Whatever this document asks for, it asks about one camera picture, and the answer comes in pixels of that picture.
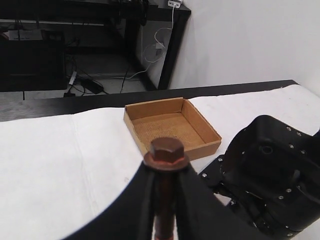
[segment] bolt head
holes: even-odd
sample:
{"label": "bolt head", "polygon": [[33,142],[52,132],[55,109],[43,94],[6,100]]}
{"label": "bolt head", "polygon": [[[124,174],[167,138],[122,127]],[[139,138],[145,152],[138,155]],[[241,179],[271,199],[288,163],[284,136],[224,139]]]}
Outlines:
{"label": "bolt head", "polygon": [[161,137],[153,140],[150,154],[155,162],[174,163],[185,156],[185,148],[181,141],[171,137]]}
{"label": "bolt head", "polygon": [[176,138],[161,137],[151,142],[143,162],[155,171],[176,172],[189,165],[189,158],[184,153],[182,142]]}

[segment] white cable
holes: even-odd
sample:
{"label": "white cable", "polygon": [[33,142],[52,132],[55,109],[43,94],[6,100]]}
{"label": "white cable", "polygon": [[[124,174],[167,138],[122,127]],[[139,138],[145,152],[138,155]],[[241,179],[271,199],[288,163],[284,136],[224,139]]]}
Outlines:
{"label": "white cable", "polygon": [[144,51],[143,51],[143,55],[144,55],[144,60],[145,60],[147,63],[154,64],[154,63],[158,62],[158,61],[165,55],[165,52],[164,52],[164,53],[162,54],[162,56],[159,57],[157,60],[150,61],[150,60],[148,60],[147,57],[146,57],[146,50],[147,50],[149,47],[151,47],[151,46],[156,46],[156,45],[155,45],[155,44],[149,44],[148,46],[146,46],[146,48],[145,48]]}
{"label": "white cable", "polygon": [[[135,74],[133,74],[131,77],[126,77],[125,80],[130,80],[130,79],[133,79],[135,76],[137,76],[138,74],[142,74],[142,73],[145,73],[146,71],[148,71],[148,69],[150,68],[151,66],[151,63],[149,64],[149,66],[146,68],[146,70],[144,71],[139,71]],[[113,77],[113,79],[123,79],[124,77],[123,76],[116,76],[116,77]]]}
{"label": "white cable", "polygon": [[[168,27],[162,27],[162,28],[160,28],[160,29],[158,29],[156,32],[155,32],[155,34],[154,34],[154,39],[155,39],[155,41],[158,43],[158,44],[160,44],[164,49],[166,49],[166,47],[161,43],[161,42],[159,42],[158,41],[158,39],[157,39],[157,33],[160,31],[160,30],[162,30],[162,29],[168,29],[168,30],[172,30],[173,28],[174,28],[174,13],[175,13],[175,6],[172,8],[172,28],[168,28]],[[142,29],[141,29],[141,42],[142,42],[142,40],[143,40],[143,33],[142,33]],[[147,62],[147,63],[149,63],[149,66],[146,68],[146,70],[144,70],[144,71],[139,71],[139,72],[137,72],[137,73],[135,73],[135,74],[133,74],[132,76],[130,76],[130,77],[126,77],[125,79],[126,80],[130,80],[130,79],[132,79],[132,78],[134,78],[135,76],[137,76],[138,74],[142,74],[142,73],[145,73],[145,72],[147,72],[148,71],[148,69],[150,68],[150,66],[152,65],[152,64],[154,64],[154,63],[156,63],[156,62],[158,62],[160,59],[162,59],[163,58],[163,56],[165,56],[165,52],[161,55],[161,57],[159,57],[157,60],[155,60],[155,61],[150,61],[150,60],[148,60],[147,58],[146,58],[146,50],[149,48],[149,47],[151,47],[151,46],[155,46],[156,44],[150,44],[150,45],[148,45],[148,46],[146,46],[145,47],[145,49],[143,50],[143,53],[142,53],[142,56],[144,56],[144,60]],[[112,79],[123,79],[123,77],[122,76],[116,76],[116,77],[112,77]]]}
{"label": "white cable", "polygon": [[163,47],[164,49],[165,49],[166,47],[165,47],[161,42],[158,41],[158,39],[157,39],[157,34],[158,34],[158,32],[159,32],[160,30],[162,30],[162,29],[168,29],[168,30],[174,29],[174,23],[175,23],[175,19],[174,19],[174,16],[175,16],[175,8],[176,8],[175,6],[172,8],[172,28],[162,27],[162,28],[158,29],[158,30],[155,32],[155,34],[154,34],[154,40],[155,40],[158,44],[160,44],[161,47]]}

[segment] black table edge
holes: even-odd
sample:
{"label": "black table edge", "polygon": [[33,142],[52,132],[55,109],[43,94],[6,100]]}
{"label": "black table edge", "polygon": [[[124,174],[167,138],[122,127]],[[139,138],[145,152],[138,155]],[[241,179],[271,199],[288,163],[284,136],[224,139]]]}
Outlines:
{"label": "black table edge", "polygon": [[76,114],[98,108],[123,108],[128,104],[160,99],[170,99],[178,97],[191,99],[203,96],[221,96],[269,91],[296,84],[297,83],[293,80],[280,80],[109,95],[5,102],[0,103],[0,122],[17,119]]}

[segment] table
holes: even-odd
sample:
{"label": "table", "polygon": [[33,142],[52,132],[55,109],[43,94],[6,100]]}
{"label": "table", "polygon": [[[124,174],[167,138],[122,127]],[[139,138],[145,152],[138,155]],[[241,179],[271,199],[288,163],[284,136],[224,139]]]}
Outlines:
{"label": "table", "polygon": [[[132,2],[135,3],[135,7],[131,7],[130,4],[119,4],[119,0],[43,0],[41,2],[28,0],[19,2],[18,5],[16,2],[4,1],[0,3],[0,15],[2,19],[106,23],[106,30],[118,43],[117,47],[68,47],[66,53],[124,54],[134,70],[142,72],[145,68],[135,53],[144,7],[139,7],[137,3],[140,1]],[[172,8],[168,6],[168,0],[149,0],[148,2],[145,16],[147,21],[172,21]],[[168,89],[190,15],[191,10],[184,5],[174,10],[174,25],[158,86],[153,84],[146,72],[139,75],[147,91]],[[110,18],[117,21],[126,20],[124,38],[115,27],[112,30],[108,29],[114,26],[109,24]]]}
{"label": "table", "polygon": [[39,99],[0,103],[0,122],[76,114],[98,108],[121,108],[128,104],[184,97],[220,96],[249,92],[261,92],[297,84],[293,80],[244,83],[147,92],[132,92],[69,98]]}

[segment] power adapter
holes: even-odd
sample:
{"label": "power adapter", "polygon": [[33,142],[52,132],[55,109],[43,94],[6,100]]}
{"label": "power adapter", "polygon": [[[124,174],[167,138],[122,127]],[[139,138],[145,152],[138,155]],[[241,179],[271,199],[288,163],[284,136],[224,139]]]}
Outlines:
{"label": "power adapter", "polygon": [[183,0],[168,0],[168,6],[179,9]]}
{"label": "power adapter", "polygon": [[104,91],[104,87],[100,86],[99,84],[95,83],[90,79],[81,79],[80,80],[81,86],[85,89],[88,89],[90,92],[94,94],[99,94]]}
{"label": "power adapter", "polygon": [[63,94],[64,98],[71,98],[71,97],[75,97],[76,94],[75,93],[71,93],[71,92],[66,92],[65,94]]}

